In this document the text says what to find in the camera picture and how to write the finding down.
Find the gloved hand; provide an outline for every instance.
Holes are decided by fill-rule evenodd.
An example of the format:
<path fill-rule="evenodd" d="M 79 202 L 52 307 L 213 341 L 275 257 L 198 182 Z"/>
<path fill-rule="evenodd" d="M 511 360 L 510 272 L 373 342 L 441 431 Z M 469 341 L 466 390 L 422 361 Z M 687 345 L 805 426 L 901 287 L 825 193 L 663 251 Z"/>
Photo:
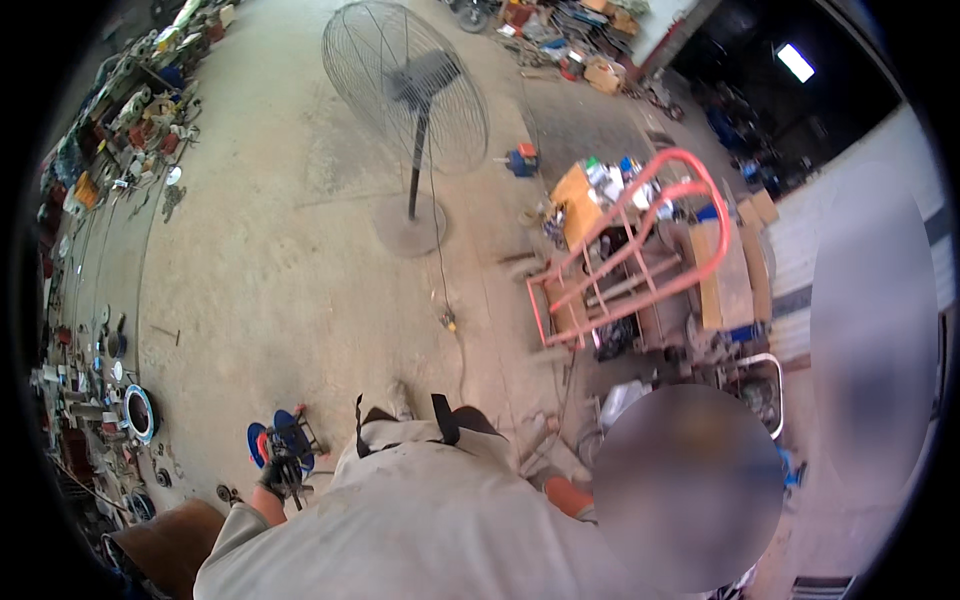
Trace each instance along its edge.
<path fill-rule="evenodd" d="M 300 487 L 301 480 L 300 461 L 296 456 L 275 456 L 260 470 L 256 485 L 272 493 L 283 503 L 285 498 L 293 495 L 293 490 Z"/>

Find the black strap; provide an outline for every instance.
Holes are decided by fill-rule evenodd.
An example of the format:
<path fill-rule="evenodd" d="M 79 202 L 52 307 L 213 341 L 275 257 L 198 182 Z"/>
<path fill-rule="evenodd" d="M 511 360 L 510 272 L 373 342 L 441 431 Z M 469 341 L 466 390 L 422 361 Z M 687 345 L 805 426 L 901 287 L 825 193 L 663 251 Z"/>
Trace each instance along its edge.
<path fill-rule="evenodd" d="M 433 400 L 433 414 L 437 418 L 437 424 L 440 426 L 440 433 L 444 435 L 443 443 L 446 445 L 456 445 L 460 442 L 460 426 L 453 419 L 453 413 L 450 412 L 450 405 L 446 403 L 446 396 L 443 394 L 431 394 Z"/>
<path fill-rule="evenodd" d="M 357 408 L 356 408 L 356 417 L 357 417 L 357 455 L 360 458 L 370 455 L 370 447 L 366 442 L 363 441 L 363 438 L 360 437 L 360 400 L 363 399 L 363 394 L 357 397 Z"/>

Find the fan pole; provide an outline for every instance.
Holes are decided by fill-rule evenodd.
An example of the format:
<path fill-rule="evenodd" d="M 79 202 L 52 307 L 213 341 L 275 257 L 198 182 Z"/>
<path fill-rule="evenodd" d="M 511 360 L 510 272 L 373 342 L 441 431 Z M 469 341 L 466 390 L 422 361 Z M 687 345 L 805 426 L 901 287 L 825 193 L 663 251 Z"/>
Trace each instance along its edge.
<path fill-rule="evenodd" d="M 407 206 L 407 219 L 417 218 L 417 188 L 420 187 L 420 163 L 423 159 L 423 139 L 426 126 L 430 121 L 430 103 L 426 102 L 417 111 L 417 137 L 414 140 L 414 168 L 410 174 L 410 203 Z"/>

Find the beige shirt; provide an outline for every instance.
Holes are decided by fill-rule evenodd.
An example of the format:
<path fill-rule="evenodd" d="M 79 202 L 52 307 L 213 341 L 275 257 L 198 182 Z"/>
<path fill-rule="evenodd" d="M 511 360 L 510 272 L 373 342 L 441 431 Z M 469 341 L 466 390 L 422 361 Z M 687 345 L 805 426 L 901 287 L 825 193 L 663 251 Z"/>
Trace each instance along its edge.
<path fill-rule="evenodd" d="M 630 581 L 596 526 L 564 515 L 508 464 L 499 436 L 429 421 L 374 421 L 327 493 L 269 527 L 236 504 L 197 576 L 197 600 L 655 598 Z"/>

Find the pedestal fan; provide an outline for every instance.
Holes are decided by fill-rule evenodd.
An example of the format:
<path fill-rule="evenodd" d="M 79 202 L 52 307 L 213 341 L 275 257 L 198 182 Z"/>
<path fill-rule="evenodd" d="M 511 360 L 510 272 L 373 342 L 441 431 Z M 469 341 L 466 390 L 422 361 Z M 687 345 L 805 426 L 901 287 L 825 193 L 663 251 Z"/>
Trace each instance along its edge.
<path fill-rule="evenodd" d="M 460 57 L 422 19 L 387 2 L 336 11 L 324 29 L 323 55 L 327 76 L 353 114 L 413 163 L 409 194 L 373 211 L 377 237 L 398 256 L 434 250 L 446 216 L 432 197 L 433 215 L 418 211 L 420 169 L 465 173 L 487 153 L 487 113 Z"/>

